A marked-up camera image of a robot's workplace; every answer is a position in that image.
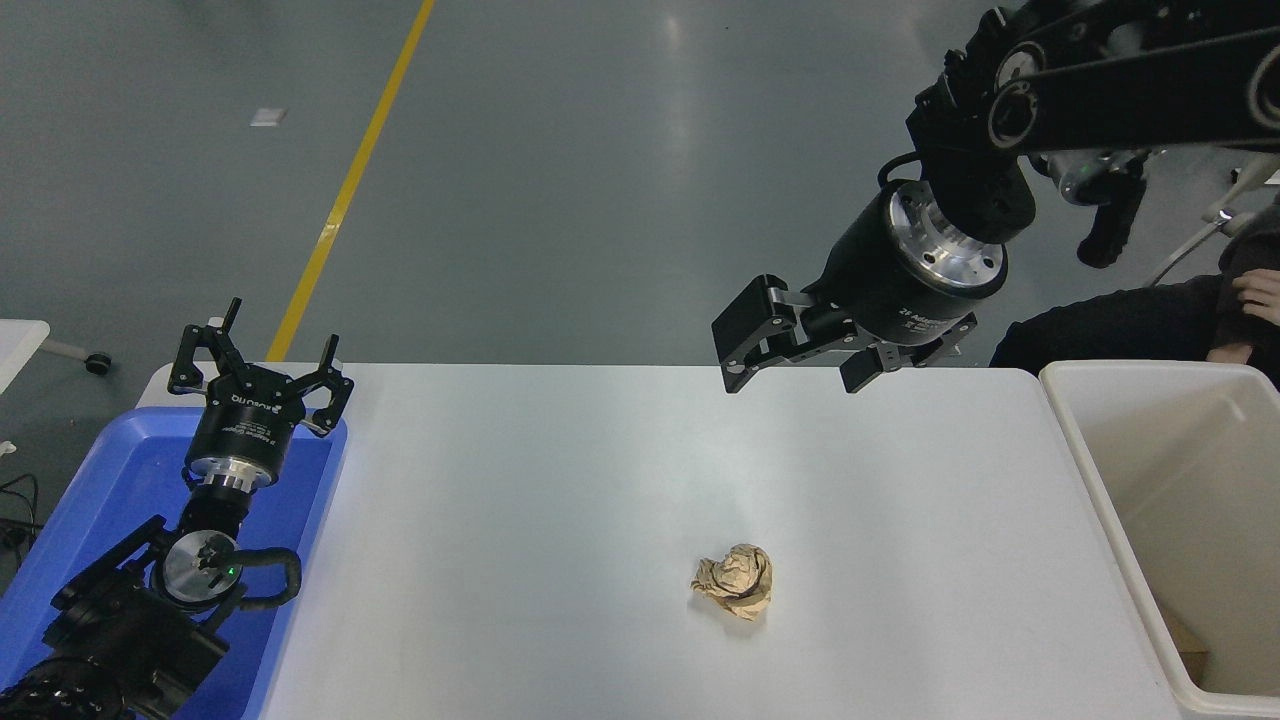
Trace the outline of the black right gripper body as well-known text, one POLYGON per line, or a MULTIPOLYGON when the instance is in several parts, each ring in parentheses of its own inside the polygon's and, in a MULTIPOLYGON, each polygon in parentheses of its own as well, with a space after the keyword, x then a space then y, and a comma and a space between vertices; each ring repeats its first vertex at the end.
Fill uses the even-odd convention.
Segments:
POLYGON ((803 292, 809 336, 927 346, 980 304, 980 242, 942 215, 929 188, 882 188, 803 292))

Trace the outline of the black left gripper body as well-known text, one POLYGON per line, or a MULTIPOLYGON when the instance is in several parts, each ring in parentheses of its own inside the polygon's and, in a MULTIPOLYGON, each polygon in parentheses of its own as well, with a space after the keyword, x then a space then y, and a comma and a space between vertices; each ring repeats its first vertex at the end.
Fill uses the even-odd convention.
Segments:
POLYGON ((250 368, 243 378, 216 377, 207 388, 186 470, 207 473, 215 462, 236 460, 259 473, 279 473, 303 416, 301 396, 288 389, 292 380, 261 366, 250 368))

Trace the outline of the person's hand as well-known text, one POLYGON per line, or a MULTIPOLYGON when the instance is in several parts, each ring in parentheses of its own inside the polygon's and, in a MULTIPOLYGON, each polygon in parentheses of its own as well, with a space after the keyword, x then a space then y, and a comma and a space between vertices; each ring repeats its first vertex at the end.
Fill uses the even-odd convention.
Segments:
POLYGON ((1279 270, 1260 268, 1244 272, 1231 282, 1231 288, 1242 306, 1242 313, 1279 327, 1279 270))

